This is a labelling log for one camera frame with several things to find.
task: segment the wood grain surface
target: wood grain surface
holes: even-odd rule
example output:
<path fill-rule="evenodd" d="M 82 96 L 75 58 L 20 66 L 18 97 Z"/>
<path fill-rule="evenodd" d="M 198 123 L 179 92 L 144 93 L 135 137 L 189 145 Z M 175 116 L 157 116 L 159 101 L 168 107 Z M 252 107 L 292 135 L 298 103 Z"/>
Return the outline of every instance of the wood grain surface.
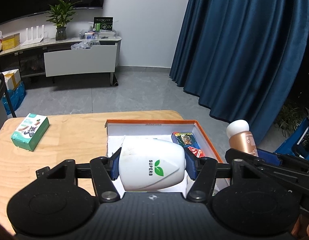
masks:
<path fill-rule="evenodd" d="M 8 119 L 0 130 L 0 224 L 14 233 L 6 208 L 9 199 L 36 179 L 35 171 L 54 167 L 65 159 L 88 163 L 106 154 L 107 119 L 181 120 L 175 111 L 139 111 L 49 116 L 50 127 L 34 152 L 16 147 L 11 135 L 24 118 Z M 94 194 L 90 179 L 80 179 L 79 186 Z"/>

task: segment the green and white box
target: green and white box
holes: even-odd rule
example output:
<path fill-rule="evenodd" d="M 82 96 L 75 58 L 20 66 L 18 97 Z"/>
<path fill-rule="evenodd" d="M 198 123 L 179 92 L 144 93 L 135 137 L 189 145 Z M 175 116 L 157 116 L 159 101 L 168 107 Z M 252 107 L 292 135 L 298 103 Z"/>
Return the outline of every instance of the green and white box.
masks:
<path fill-rule="evenodd" d="M 11 140 L 15 146 L 33 152 L 49 125 L 46 116 L 28 114 L 11 135 Z"/>

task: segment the green leaf logo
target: green leaf logo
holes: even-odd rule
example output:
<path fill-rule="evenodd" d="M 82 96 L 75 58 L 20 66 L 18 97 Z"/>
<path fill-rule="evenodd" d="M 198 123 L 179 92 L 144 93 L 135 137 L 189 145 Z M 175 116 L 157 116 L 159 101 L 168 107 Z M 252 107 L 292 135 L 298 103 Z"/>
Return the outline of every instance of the green leaf logo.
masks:
<path fill-rule="evenodd" d="M 154 163 L 154 172 L 159 175 L 159 176 L 163 176 L 164 175 L 164 171 L 161 167 L 159 167 L 160 163 L 160 160 L 157 160 L 155 163 Z"/>

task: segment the blue folding chair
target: blue folding chair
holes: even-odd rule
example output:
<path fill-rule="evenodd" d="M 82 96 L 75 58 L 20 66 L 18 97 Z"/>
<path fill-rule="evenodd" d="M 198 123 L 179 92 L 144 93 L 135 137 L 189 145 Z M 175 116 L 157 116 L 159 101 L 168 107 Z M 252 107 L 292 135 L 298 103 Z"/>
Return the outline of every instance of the blue folding chair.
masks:
<path fill-rule="evenodd" d="M 301 144 L 302 139 L 309 133 L 309 109 L 307 109 L 308 116 L 300 123 L 296 131 L 285 140 L 280 147 L 275 150 L 275 153 L 288 154 L 297 157 L 303 157 L 309 160 L 309 151 L 307 151 Z"/>

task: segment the brown bottle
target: brown bottle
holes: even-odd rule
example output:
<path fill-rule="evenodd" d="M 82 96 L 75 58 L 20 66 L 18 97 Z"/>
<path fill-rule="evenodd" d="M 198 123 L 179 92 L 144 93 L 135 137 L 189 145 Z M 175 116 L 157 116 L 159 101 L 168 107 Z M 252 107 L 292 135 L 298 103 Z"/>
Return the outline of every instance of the brown bottle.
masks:
<path fill-rule="evenodd" d="M 245 120 L 236 120 L 229 124 L 227 136 L 229 137 L 230 148 L 258 157 L 256 143 L 249 131 L 249 124 Z"/>

